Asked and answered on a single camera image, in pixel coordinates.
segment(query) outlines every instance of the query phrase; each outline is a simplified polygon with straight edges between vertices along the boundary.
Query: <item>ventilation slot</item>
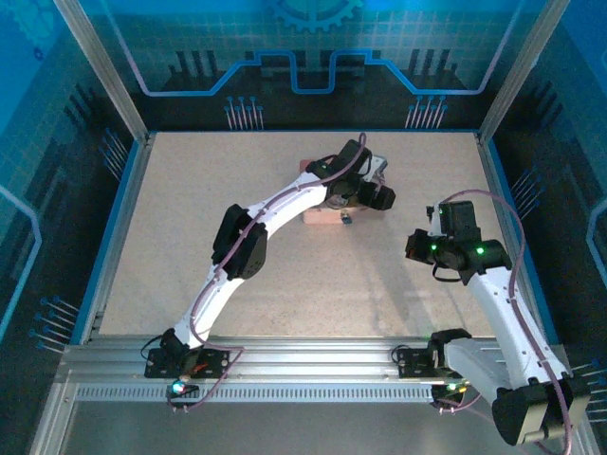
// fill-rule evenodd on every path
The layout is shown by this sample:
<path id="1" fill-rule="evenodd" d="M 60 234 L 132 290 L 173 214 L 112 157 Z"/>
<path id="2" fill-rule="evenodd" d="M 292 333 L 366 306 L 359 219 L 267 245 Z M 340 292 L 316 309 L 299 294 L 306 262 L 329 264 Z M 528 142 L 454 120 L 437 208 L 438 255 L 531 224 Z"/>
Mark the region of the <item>ventilation slot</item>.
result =
<path id="1" fill-rule="evenodd" d="M 163 402 L 167 384 L 107 386 L 81 384 L 79 401 Z M 188 393 L 176 402 L 199 400 L 211 386 Z M 224 384 L 209 398 L 223 403 L 428 403 L 432 401 L 431 386 L 419 384 Z"/>

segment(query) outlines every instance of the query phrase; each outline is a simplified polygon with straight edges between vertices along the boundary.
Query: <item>glass panel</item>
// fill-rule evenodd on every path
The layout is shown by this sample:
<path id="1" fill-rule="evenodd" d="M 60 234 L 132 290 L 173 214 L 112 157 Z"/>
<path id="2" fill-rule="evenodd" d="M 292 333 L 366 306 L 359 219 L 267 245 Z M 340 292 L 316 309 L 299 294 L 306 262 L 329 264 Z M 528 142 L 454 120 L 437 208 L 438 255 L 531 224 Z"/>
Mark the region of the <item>glass panel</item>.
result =
<path id="1" fill-rule="evenodd" d="M 89 0 L 85 8 L 149 128 L 447 129 L 480 126 L 542 5 Z"/>
<path id="2" fill-rule="evenodd" d="M 23 454 L 118 187 L 103 154 L 132 138 L 53 3 L 0 3 L 0 441 Z"/>
<path id="3" fill-rule="evenodd" d="M 604 5 L 572 0 L 495 137 L 573 366 L 607 358 L 607 290 L 586 243 L 590 212 L 607 189 L 606 23 Z M 594 236 L 603 264 L 605 219 Z"/>

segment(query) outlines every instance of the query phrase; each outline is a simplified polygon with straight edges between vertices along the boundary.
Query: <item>vertical metal post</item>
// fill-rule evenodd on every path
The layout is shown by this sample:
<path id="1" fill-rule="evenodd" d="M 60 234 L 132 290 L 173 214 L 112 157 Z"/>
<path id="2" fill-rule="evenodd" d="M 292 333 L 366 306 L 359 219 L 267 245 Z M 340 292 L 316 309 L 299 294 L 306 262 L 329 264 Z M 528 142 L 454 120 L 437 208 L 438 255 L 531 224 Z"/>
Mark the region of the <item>vertical metal post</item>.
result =
<path id="1" fill-rule="evenodd" d="M 529 72 L 535 65 L 538 57 L 552 36 L 563 13 L 571 0 L 546 0 L 546 4 L 540 12 L 537 21 L 524 40 L 521 52 L 510 68 L 504 85 L 500 88 L 495 100 L 489 107 L 487 116 L 479 129 L 481 144 L 486 144 L 504 119 L 510 105 L 516 98 L 523 86 Z"/>
<path id="2" fill-rule="evenodd" d="M 54 2 L 131 135 L 138 143 L 145 143 L 148 130 L 80 2 Z"/>

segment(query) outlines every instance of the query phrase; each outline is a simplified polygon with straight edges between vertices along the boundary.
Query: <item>wooden block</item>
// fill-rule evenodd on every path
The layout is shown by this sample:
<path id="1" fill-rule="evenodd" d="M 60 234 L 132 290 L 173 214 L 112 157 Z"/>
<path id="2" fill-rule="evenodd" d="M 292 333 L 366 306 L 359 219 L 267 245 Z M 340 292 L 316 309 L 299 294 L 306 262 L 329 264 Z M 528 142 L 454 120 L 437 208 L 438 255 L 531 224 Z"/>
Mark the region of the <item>wooden block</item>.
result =
<path id="1" fill-rule="evenodd" d="M 300 161 L 300 173 L 305 171 L 305 167 L 312 162 L 311 159 Z M 307 225 L 348 225 L 360 219 L 360 217 L 382 218 L 383 211 L 369 209 L 360 206 L 355 202 L 350 202 L 343 209 L 331 209 L 325 204 L 306 210 L 302 213 L 302 220 Z"/>

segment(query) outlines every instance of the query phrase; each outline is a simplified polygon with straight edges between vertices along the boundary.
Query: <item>blue trim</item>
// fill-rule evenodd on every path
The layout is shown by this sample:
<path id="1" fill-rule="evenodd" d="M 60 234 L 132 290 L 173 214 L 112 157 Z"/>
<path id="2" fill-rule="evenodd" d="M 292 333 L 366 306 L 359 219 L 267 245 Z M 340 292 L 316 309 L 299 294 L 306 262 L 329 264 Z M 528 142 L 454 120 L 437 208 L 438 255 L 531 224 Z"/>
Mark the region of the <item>blue trim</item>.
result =
<path id="1" fill-rule="evenodd" d="M 122 179 L 118 186 L 118 190 L 116 191 L 116 197 L 114 198 L 114 204 L 112 205 L 110 216 L 107 220 L 107 224 L 105 225 L 105 232 L 101 238 L 97 259 L 93 265 L 93 271 L 91 272 L 91 277 L 88 280 L 88 285 L 86 286 L 83 304 L 80 307 L 80 312 L 78 314 L 78 318 L 76 319 L 76 324 L 74 325 L 74 331 L 72 332 L 72 337 L 69 340 L 69 344 L 79 344 L 78 340 L 83 334 L 84 326 L 86 325 L 86 320 L 88 319 L 88 313 L 91 311 L 93 298 L 95 297 L 95 292 L 97 290 L 97 286 L 99 285 L 103 261 L 107 255 L 110 239 L 114 233 L 114 227 L 116 226 L 116 222 L 118 220 L 120 206 L 122 205 L 122 200 L 124 199 L 124 194 L 126 193 L 126 187 L 131 176 L 131 171 L 133 170 L 133 163 L 135 162 L 138 150 L 139 144 L 136 141 L 133 141 L 133 146 L 131 147 L 131 152 L 129 153 L 129 157 L 126 161 L 124 172 L 122 173 Z"/>
<path id="2" fill-rule="evenodd" d="M 506 173 L 504 172 L 504 168 L 502 167 L 502 161 L 497 153 L 497 149 L 495 148 L 495 143 L 493 139 L 489 142 L 489 151 L 491 153 L 491 159 L 495 164 L 495 171 L 497 173 L 498 179 L 500 180 L 500 185 L 502 186 L 502 190 L 504 192 L 504 198 L 512 207 L 515 207 L 514 200 L 512 199 L 512 194 L 510 193 L 510 187 L 508 186 L 508 182 L 506 180 Z M 521 233 L 518 229 L 516 229 L 516 237 L 517 240 L 521 241 Z M 524 249 L 524 264 L 527 269 L 527 276 L 531 281 L 531 287 L 533 288 L 533 294 L 535 295 L 535 300 L 538 306 L 538 311 L 540 312 L 540 318 L 542 319 L 543 329 L 546 332 L 546 338 L 548 343 L 550 344 L 558 344 L 559 337 L 557 336 L 557 331 L 554 327 L 554 322 L 552 321 L 552 316 L 550 315 L 550 309 L 548 308 L 548 303 L 546 302 L 545 295 L 542 291 L 542 285 L 540 284 L 540 277 L 538 276 L 538 271 L 533 264 L 533 258 L 531 258 L 531 253 L 529 253 L 529 248 L 526 247 Z"/>

